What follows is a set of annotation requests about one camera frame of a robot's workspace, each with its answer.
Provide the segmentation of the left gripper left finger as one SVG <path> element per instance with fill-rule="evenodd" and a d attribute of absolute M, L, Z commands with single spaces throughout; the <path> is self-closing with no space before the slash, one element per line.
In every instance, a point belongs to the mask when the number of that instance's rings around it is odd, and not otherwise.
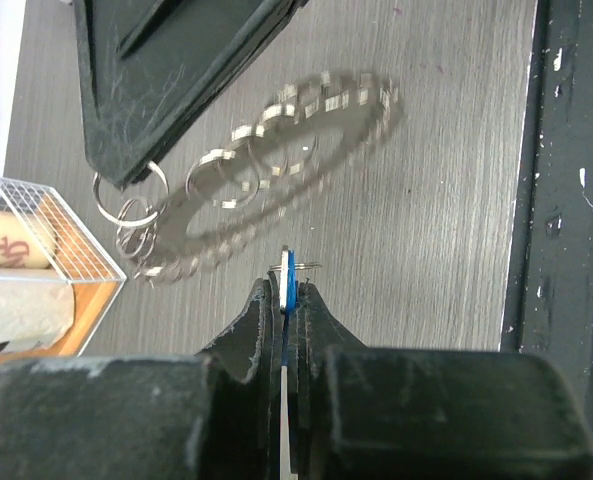
<path fill-rule="evenodd" d="M 0 479 L 276 479 L 282 317 L 275 278 L 193 355 L 0 365 Z"/>

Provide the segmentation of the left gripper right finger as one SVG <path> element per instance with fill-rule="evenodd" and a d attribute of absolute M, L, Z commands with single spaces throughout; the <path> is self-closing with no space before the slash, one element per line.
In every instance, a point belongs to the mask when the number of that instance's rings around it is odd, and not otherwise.
<path fill-rule="evenodd" d="M 290 454 L 301 479 L 593 479 L 593 437 L 545 359 L 369 347 L 311 283 L 290 315 Z"/>

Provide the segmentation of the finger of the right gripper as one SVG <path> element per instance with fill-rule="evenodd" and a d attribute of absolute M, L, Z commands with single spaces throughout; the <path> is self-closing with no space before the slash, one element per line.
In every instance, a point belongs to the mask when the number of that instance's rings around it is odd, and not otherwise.
<path fill-rule="evenodd" d="M 292 0 L 73 4 L 86 159 L 117 189 L 143 181 L 285 29 Z"/>

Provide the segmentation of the blue tagged key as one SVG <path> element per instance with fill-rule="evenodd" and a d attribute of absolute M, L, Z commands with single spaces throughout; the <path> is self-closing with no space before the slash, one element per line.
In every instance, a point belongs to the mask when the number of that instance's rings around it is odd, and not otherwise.
<path fill-rule="evenodd" d="M 282 317 L 281 343 L 281 384 L 280 384 L 280 478 L 298 479 L 298 413 L 290 407 L 289 393 L 289 340 L 291 316 L 298 303 L 297 272 L 320 268 L 317 262 L 298 262 L 295 252 L 288 245 L 283 245 L 280 263 L 271 266 L 269 271 L 278 275 L 279 308 Z"/>

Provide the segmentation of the cream lotion bottle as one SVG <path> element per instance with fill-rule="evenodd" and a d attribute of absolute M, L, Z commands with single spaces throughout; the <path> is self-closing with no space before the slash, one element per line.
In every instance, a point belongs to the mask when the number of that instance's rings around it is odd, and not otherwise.
<path fill-rule="evenodd" d="M 49 268 L 56 247 L 56 232 L 48 220 L 0 211 L 0 268 Z"/>

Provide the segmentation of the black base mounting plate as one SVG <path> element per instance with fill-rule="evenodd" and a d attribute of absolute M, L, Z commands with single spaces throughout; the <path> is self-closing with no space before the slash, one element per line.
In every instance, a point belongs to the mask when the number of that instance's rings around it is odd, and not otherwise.
<path fill-rule="evenodd" d="M 540 1 L 500 346 L 547 358 L 593 431 L 593 1 Z"/>

